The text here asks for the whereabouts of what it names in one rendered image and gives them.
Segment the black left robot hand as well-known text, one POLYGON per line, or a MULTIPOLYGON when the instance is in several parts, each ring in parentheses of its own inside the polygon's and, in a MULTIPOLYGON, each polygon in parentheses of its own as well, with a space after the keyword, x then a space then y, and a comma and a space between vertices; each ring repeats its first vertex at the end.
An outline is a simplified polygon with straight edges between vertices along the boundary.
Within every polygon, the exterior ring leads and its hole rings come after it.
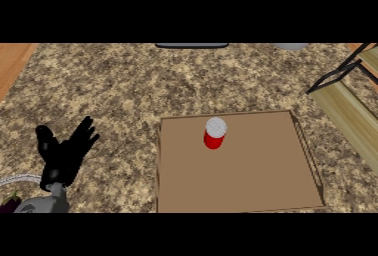
POLYGON ((55 183, 69 187, 77 177, 82 163, 101 135, 94 134, 94 119, 88 116, 79 124, 69 140, 58 141, 51 128, 36 128, 38 150, 45 160, 41 188, 51 190, 55 183))

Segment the brown square tray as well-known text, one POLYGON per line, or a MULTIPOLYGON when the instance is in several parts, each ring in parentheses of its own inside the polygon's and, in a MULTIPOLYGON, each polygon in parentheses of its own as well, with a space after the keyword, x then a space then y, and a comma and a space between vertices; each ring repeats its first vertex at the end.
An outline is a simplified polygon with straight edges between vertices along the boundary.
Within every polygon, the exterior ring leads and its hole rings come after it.
POLYGON ((323 208, 324 185, 290 111, 224 114, 219 149, 204 144, 210 117, 165 118, 159 137, 157 209, 266 212, 323 208))

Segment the white plate rim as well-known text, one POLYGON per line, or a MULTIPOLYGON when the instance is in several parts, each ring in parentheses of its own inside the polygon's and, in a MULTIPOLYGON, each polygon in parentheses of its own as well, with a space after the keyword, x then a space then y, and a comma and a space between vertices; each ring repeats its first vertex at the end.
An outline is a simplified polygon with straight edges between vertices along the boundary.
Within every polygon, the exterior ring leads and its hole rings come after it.
POLYGON ((11 176, 5 179, 0 179, 0 186, 15 183, 15 182, 41 183, 41 181, 42 181, 42 176, 33 175, 33 174, 20 174, 20 175, 11 176))

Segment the dark purple eggplant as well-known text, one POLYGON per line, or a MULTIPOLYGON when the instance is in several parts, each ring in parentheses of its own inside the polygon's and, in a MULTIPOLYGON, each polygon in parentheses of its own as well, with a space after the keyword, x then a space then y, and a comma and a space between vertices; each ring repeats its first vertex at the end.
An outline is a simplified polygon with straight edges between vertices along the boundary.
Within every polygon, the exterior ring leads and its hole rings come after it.
POLYGON ((0 213, 14 213, 21 203, 23 199, 18 196, 18 192, 14 192, 0 204, 0 213))

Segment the red can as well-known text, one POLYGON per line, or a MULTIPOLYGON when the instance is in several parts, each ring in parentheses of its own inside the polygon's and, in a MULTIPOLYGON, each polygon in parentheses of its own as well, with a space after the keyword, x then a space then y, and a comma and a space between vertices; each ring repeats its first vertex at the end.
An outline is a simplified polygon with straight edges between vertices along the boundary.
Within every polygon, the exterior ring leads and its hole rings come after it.
POLYGON ((219 117, 209 119, 204 132, 204 144, 209 149, 219 149, 228 132, 228 124, 219 117))

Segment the dark grey flat appliance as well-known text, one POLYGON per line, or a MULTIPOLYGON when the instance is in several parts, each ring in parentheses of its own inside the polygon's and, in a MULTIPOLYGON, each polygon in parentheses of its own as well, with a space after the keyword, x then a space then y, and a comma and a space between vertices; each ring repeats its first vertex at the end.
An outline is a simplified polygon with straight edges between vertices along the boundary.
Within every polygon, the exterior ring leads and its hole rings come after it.
POLYGON ((230 43, 156 43, 156 46, 166 49, 219 49, 227 48, 230 43))

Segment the pale grey round object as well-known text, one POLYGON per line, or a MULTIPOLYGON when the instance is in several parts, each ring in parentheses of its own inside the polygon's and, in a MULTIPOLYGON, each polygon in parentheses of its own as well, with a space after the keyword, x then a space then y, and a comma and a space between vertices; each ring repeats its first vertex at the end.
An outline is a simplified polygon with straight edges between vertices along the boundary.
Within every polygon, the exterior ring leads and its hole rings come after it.
POLYGON ((305 49, 309 43, 274 43, 274 45, 284 50, 297 51, 305 49))

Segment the wooden tiered shelf black frame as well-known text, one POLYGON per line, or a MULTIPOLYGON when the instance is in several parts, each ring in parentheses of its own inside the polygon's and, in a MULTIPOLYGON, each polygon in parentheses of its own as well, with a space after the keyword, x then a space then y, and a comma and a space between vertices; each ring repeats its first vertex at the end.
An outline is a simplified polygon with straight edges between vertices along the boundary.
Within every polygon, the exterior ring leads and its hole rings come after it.
POLYGON ((359 69, 378 86, 378 43, 362 43, 337 69, 315 82, 306 94, 315 99, 349 143, 378 174, 378 116, 343 83, 359 69))

